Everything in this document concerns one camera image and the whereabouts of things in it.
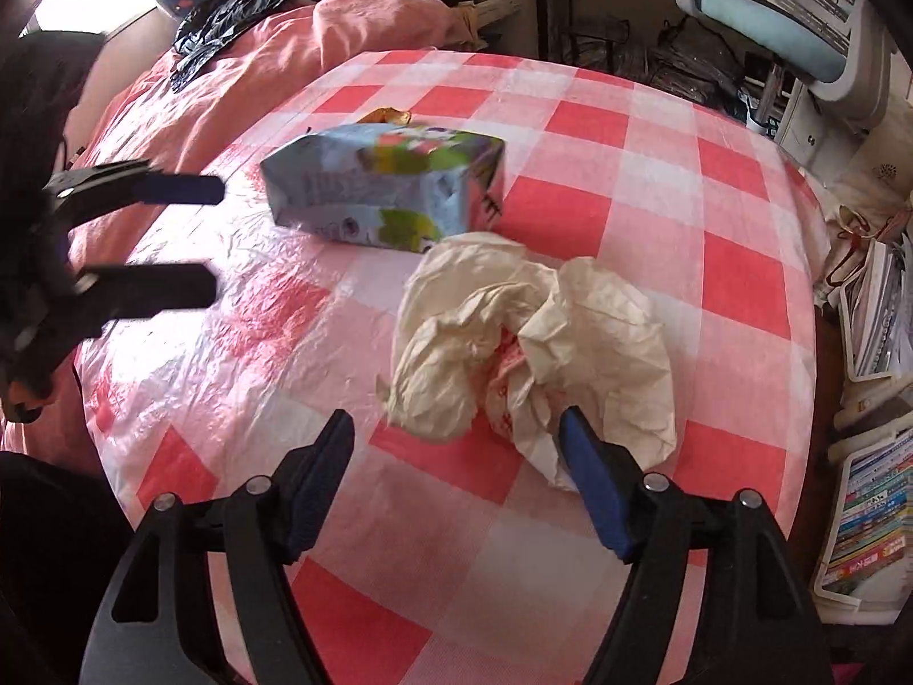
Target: office chair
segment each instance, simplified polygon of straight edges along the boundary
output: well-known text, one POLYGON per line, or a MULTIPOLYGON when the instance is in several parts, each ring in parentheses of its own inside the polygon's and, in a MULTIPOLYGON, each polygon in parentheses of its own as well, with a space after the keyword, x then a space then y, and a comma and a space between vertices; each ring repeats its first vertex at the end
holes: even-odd
POLYGON ((759 106, 748 126, 767 130, 784 65, 857 130, 875 127, 887 108, 890 33, 868 0, 676 0, 700 19, 733 28, 773 52, 759 106))

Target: white plastic bag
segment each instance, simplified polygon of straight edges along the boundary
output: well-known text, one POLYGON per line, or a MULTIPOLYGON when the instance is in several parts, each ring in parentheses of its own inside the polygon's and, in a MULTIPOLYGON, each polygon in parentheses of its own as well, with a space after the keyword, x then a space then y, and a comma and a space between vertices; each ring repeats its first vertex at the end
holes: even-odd
POLYGON ((676 446, 661 330, 649 299, 590 257, 554 270, 500 236, 454 236, 406 285, 378 396, 391 425, 442 443, 482 407, 551 484, 573 489, 552 438, 566 406, 642 469, 676 446))

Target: bed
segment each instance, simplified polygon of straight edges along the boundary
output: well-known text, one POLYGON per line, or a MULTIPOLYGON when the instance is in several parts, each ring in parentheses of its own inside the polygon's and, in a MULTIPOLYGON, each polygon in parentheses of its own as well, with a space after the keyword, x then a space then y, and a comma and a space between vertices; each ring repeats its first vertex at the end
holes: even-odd
MULTIPOLYGON (((297 2, 240 36, 179 93, 169 86, 179 57, 163 54, 111 101, 76 166, 142 157, 162 170, 201 172, 274 107, 355 54, 473 41, 460 11, 436 0, 297 2)), ((159 212, 135 207, 81 227, 74 264, 123 262, 159 212)))
MULTIPOLYGON (((793 523, 815 387, 811 281, 820 210, 770 141, 654 89, 512 57, 365 53, 297 89, 207 171, 212 208, 170 207, 135 262, 209 261, 204 312, 120 322, 76 361, 102 465, 136 524, 166 490, 185 502, 271 473, 341 407, 356 450, 292 590, 338 685, 568 685, 587 665, 627 570, 579 498, 549 487, 477 420, 431 446, 390 428, 403 282, 418 256, 277 228, 257 162, 307 130, 376 107, 507 141, 498 231, 543 260, 595 256, 647 293, 665 325, 678 448, 659 466, 688 492, 764 494, 793 523)), ((684 671, 705 560, 695 553, 661 682, 684 671)), ((227 571, 213 559, 227 652, 242 674, 227 571)))

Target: blue gripper pad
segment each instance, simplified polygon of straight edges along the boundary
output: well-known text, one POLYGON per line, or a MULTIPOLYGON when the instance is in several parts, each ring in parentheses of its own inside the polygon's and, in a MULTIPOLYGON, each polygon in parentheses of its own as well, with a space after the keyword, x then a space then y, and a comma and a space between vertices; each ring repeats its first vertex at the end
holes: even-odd
MULTIPOLYGON (((619 473, 630 469, 630 465, 621 456, 617 466, 610 468, 609 464, 615 451, 627 453, 627 450, 601 442, 578 407, 569 407, 561 415, 558 447, 601 544, 614 551, 622 561, 628 561, 635 541, 627 530, 630 493, 624 491, 624 484, 631 482, 624 481, 620 486, 613 473, 622 478, 619 473)), ((630 454, 627 458, 633 463, 630 454)))

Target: pink checkered sheet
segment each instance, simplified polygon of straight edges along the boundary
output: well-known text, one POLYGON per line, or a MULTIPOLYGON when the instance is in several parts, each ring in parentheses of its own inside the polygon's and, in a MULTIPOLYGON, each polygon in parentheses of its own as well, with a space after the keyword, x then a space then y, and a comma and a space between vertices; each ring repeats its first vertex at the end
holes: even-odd
MULTIPOLYGON (((627 568, 580 498, 551 489, 484 419, 446 446, 382 420, 402 288, 420 257, 277 228, 257 168, 308 130, 376 107, 507 141, 498 231, 539 258, 594 256, 665 323, 688 492, 756 487, 784 530, 802 490, 814 397, 814 196, 773 143, 654 89, 510 57, 362 54, 216 159, 212 208, 171 207, 134 261, 207 260, 208 311, 120 322, 86 343, 86 416, 136 523, 160 492, 222 496, 312 441, 333 409, 357 446, 317 546, 289 571, 338 685, 569 685, 604 636, 627 568)), ((683 673, 704 559, 694 554, 662 682, 683 673)), ((229 656, 245 674, 224 561, 229 656)))

